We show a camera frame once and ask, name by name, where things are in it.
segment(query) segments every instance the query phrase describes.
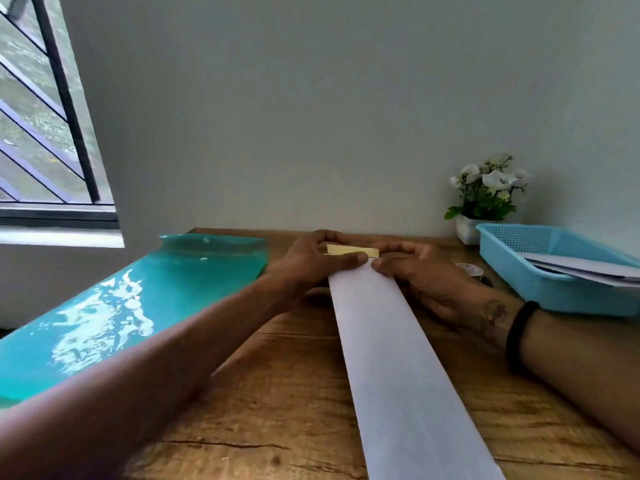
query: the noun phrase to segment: black wristband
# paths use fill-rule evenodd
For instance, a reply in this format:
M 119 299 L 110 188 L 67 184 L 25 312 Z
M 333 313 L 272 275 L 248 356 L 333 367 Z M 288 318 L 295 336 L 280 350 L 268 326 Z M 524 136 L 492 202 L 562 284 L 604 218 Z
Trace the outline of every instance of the black wristband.
M 516 318 L 513 319 L 504 348 L 504 356 L 512 372 L 520 373 L 524 370 L 524 364 L 520 358 L 520 341 L 529 319 L 539 309 L 540 304 L 537 301 L 528 301 L 516 314 Z

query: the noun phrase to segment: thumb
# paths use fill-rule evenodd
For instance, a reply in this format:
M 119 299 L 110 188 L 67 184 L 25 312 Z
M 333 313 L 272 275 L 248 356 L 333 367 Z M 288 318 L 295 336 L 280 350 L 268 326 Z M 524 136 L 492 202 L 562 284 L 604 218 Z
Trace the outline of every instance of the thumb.
M 338 256 L 326 256 L 330 258 L 329 263 L 332 274 L 338 271 L 345 271 L 347 269 L 360 267 L 369 260 L 369 256 L 367 256 L 366 253 L 348 253 Z
M 400 278 L 410 281 L 413 272 L 413 258 L 388 257 L 374 259 L 371 267 L 389 278 Z

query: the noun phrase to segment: flower pot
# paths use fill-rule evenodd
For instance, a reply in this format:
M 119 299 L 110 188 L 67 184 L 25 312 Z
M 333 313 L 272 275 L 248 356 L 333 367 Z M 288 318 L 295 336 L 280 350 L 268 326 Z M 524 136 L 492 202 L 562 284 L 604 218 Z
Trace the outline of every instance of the flower pot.
M 478 219 L 469 219 L 463 215 L 456 217 L 456 232 L 460 241 L 467 245 L 477 246 L 480 244 L 480 231 L 476 229 L 478 224 L 493 223 L 497 221 L 481 221 Z

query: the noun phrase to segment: wood grain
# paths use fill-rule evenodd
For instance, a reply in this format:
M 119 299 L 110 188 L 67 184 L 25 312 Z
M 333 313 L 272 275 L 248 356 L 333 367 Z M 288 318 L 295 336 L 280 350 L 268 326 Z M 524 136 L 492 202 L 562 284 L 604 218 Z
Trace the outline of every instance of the wood grain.
M 270 260 L 280 258 L 298 235 L 196 231 L 265 237 Z M 377 238 L 362 236 L 362 245 Z M 476 248 L 453 239 L 417 240 L 440 245 L 454 261 L 482 267 L 497 287 L 509 290 Z M 502 355 L 472 334 L 450 330 L 422 308 L 414 311 L 508 480 L 640 478 L 640 460 L 558 393 L 533 377 L 512 375 Z M 603 333 L 625 337 L 625 346 L 640 344 L 629 322 L 591 320 Z M 127 478 L 366 479 L 328 290 L 315 290 L 249 339 L 162 439 L 131 460 Z

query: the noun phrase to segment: forearm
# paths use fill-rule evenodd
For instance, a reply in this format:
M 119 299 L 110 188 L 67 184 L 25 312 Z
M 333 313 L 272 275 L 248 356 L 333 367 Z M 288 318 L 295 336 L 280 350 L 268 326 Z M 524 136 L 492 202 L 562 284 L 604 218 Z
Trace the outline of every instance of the forearm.
M 0 417 L 0 471 L 12 479 L 90 477 L 121 461 L 277 313 L 263 277 Z
M 523 301 L 482 285 L 461 301 L 462 324 L 504 350 Z M 530 318 L 520 342 L 525 366 L 640 452 L 640 356 L 578 319 L 543 311 Z

